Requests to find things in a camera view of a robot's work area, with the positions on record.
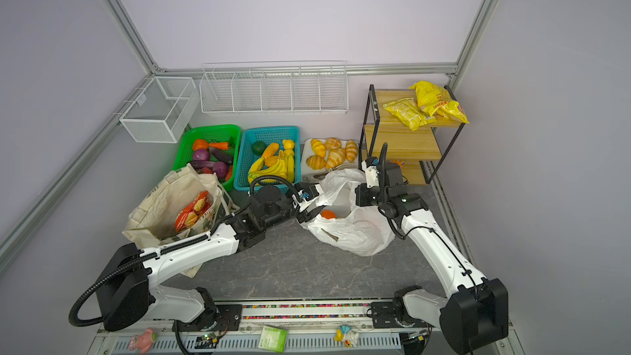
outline green plastic basket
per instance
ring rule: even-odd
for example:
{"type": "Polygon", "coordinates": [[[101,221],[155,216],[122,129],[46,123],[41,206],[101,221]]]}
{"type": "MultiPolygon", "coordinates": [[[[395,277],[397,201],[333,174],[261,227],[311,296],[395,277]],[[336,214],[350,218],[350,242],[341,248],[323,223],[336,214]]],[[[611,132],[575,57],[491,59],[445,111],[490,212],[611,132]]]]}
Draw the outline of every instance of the green plastic basket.
{"type": "MultiPolygon", "coordinates": [[[[239,128],[237,125],[215,125],[212,127],[201,127],[187,131],[182,138],[182,144],[180,144],[180,149],[177,152],[177,156],[175,157],[173,170],[178,170],[185,167],[186,163],[188,163],[193,158],[193,143],[198,138],[203,138],[208,142],[214,140],[217,143],[230,141],[230,139],[232,139],[233,147],[229,150],[224,151],[226,154],[235,157],[235,161],[232,167],[232,177],[228,181],[222,183],[223,187],[226,188],[226,191],[231,191],[235,181],[237,160],[239,158],[239,146],[241,145],[241,128],[239,128]]],[[[210,160],[213,162],[217,162],[217,159],[215,159],[215,157],[212,155],[210,155],[210,160]]]]}

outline yellow chip bag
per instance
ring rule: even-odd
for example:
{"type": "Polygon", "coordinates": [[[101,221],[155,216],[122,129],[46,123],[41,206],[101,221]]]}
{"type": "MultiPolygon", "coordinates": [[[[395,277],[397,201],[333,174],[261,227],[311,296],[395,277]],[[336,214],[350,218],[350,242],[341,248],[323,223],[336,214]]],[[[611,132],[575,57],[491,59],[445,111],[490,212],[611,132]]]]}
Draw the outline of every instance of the yellow chip bag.
{"type": "Polygon", "coordinates": [[[411,130],[417,130],[423,125],[436,122],[436,118],[426,115],[418,109],[414,98],[404,98],[385,103],[384,108],[411,130]]]}
{"type": "Polygon", "coordinates": [[[410,87],[416,90],[416,100],[422,112],[430,116],[442,115],[454,121],[469,123],[462,106],[449,96],[449,92],[427,81],[419,81],[410,87]]]}

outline black metal shelf frame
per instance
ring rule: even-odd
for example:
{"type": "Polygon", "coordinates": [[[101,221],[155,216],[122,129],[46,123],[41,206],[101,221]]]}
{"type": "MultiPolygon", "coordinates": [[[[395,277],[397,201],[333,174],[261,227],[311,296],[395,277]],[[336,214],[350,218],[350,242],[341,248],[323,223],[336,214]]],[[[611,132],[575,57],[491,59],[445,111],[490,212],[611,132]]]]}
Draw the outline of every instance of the black metal shelf frame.
{"type": "MultiPolygon", "coordinates": [[[[445,85],[445,89],[447,90],[447,92],[449,92],[449,96],[453,100],[455,100],[454,93],[453,93],[453,91],[451,91],[451,88],[448,85],[445,85]]],[[[359,138],[359,162],[360,162],[360,164],[363,161],[362,149],[363,149],[363,140],[364,140],[364,138],[366,138],[366,151],[368,153],[367,157],[372,156],[372,151],[374,150],[374,147],[375,147],[375,140],[377,139],[377,131],[379,130],[379,122],[380,121],[381,121],[381,117],[379,115],[379,106],[377,104],[377,94],[375,92],[375,85],[370,84],[370,88],[368,89],[368,100],[366,102],[366,112],[363,115],[362,135],[359,138]],[[370,142],[370,145],[368,145],[368,139],[366,138],[366,122],[368,121],[368,112],[369,111],[372,112],[373,121],[375,122],[375,130],[372,132],[372,140],[370,142]]],[[[439,169],[440,165],[442,165],[442,163],[445,161],[445,158],[447,157],[447,154],[449,154],[449,151],[451,150],[451,147],[454,145],[454,142],[456,141],[456,138],[458,138],[458,136],[460,135],[460,132],[462,131],[462,128],[464,128],[464,123],[461,123],[460,126],[458,126],[458,129],[456,130],[456,133],[451,138],[451,141],[449,142],[449,145],[445,149],[445,153],[442,154],[442,156],[440,157],[440,161],[438,161],[438,163],[436,164],[436,167],[434,168],[434,170],[432,171],[432,173],[429,176],[427,175],[427,171],[425,170],[425,167],[423,166],[422,161],[418,162],[418,164],[421,166],[421,170],[423,172],[423,178],[425,178],[425,183],[426,184],[429,184],[429,183],[432,182],[434,176],[438,172],[438,169],[439,169]]]]}

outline dark gray table surface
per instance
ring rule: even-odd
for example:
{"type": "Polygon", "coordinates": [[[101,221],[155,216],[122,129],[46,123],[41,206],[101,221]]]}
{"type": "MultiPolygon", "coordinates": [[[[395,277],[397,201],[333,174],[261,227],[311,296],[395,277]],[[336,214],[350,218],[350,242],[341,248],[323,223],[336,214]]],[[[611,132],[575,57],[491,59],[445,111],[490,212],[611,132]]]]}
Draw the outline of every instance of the dark gray table surface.
{"type": "MultiPolygon", "coordinates": [[[[445,230],[431,187],[409,190],[421,194],[445,230]]],[[[240,205],[247,198],[245,192],[230,195],[240,205]]],[[[295,220],[270,228],[266,239],[252,248],[206,262],[195,278],[178,274],[164,284],[181,289],[201,286],[217,300],[392,297],[411,285],[443,294],[436,273],[412,240],[395,238],[382,252],[357,256],[320,242],[295,220]]]]}

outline white wire basket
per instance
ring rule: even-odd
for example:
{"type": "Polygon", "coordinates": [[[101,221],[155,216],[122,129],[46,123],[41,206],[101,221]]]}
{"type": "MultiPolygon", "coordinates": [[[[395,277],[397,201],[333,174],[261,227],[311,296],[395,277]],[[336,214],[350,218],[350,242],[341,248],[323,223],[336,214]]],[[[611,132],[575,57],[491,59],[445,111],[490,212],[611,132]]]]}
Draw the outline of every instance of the white wire basket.
{"type": "Polygon", "coordinates": [[[199,83],[201,110],[233,113],[346,113],[346,64],[234,67],[242,63],[204,65],[199,83]]]}
{"type": "Polygon", "coordinates": [[[139,143],[177,143],[198,105],[191,77],[153,77],[121,123],[139,143]]]}

